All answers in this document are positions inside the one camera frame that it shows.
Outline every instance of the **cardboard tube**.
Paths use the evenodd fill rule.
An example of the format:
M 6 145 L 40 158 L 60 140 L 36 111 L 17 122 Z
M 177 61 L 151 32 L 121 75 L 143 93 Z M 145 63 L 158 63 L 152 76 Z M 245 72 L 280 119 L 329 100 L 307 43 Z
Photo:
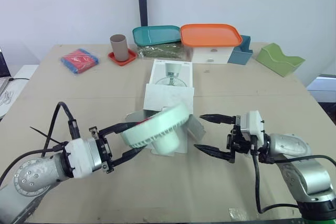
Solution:
M 117 61 L 126 61 L 129 58 L 126 37 L 122 34 L 115 34 L 110 37 L 114 57 Z

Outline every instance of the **orange tray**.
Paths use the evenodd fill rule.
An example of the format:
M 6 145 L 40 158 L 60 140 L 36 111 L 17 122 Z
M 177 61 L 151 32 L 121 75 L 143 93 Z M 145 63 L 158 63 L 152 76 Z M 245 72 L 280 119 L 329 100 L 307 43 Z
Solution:
M 181 27 L 181 41 L 189 47 L 236 47 L 243 39 L 226 24 L 188 24 Z
M 116 64 L 118 64 L 118 65 L 120 65 L 120 66 L 125 66 L 126 64 L 128 64 L 128 63 L 130 63 L 130 62 L 132 62 L 132 61 L 134 61 L 137 57 L 137 54 L 135 53 L 135 52 L 133 52 L 131 49 L 128 49 L 128 54 L 129 54 L 129 58 L 128 58 L 128 60 L 126 60 L 126 61 L 117 61 L 116 59 L 115 59 L 115 56 L 114 56 L 114 53 L 113 52 L 111 52 L 111 53 L 109 53 L 108 54 L 108 57 L 114 62 L 114 63 L 116 63 Z

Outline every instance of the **laptop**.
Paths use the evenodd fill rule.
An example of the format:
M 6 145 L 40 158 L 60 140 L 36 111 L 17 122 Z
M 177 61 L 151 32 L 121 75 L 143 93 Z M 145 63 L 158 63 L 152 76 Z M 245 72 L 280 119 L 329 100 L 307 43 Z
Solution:
M 9 69 L 0 48 L 0 94 L 2 94 L 6 88 L 10 79 L 10 75 L 11 74 L 9 73 Z

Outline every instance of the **orange lid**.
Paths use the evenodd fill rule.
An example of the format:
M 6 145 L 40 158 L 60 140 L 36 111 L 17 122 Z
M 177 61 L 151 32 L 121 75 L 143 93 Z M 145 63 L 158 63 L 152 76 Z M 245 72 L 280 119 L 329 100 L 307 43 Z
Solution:
M 243 39 L 226 24 L 188 24 L 181 27 L 181 41 L 189 47 L 236 47 Z

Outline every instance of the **teal box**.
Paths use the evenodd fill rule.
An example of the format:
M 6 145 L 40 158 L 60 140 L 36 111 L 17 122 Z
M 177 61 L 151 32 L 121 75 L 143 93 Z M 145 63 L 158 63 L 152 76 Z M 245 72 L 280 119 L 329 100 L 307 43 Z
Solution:
M 241 37 L 243 38 L 243 42 L 233 49 L 228 60 L 229 63 L 246 65 L 253 54 L 253 51 L 249 49 L 251 37 L 246 35 L 241 35 Z

